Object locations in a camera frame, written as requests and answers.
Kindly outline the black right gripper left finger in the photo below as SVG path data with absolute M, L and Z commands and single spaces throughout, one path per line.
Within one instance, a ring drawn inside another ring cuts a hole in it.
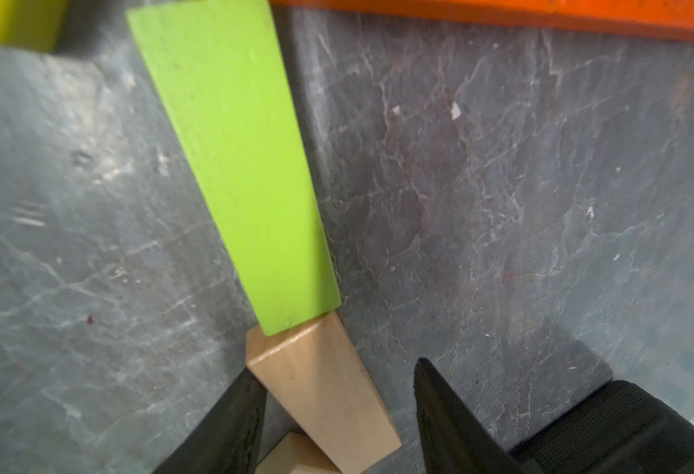
M 267 390 L 244 369 L 197 428 L 156 473 L 252 473 L 265 419 Z

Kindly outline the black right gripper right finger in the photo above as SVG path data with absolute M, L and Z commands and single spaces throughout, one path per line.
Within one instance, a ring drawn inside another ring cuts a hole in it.
M 428 473 L 522 473 L 429 359 L 416 363 L 416 419 Z

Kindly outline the tan long block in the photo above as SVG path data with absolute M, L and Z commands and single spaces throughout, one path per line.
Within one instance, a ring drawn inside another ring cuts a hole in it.
M 363 473 L 402 447 L 336 312 L 274 336 L 253 327 L 245 365 L 339 471 Z

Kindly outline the yellow-green wide block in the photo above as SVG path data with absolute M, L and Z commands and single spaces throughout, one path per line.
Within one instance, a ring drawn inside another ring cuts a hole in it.
M 0 0 L 0 45 L 50 53 L 68 5 L 68 0 Z

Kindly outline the orange block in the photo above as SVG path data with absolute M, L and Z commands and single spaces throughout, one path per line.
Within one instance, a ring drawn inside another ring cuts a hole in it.
M 507 27 L 694 41 L 694 1 L 302 0 L 278 1 L 276 4 Z

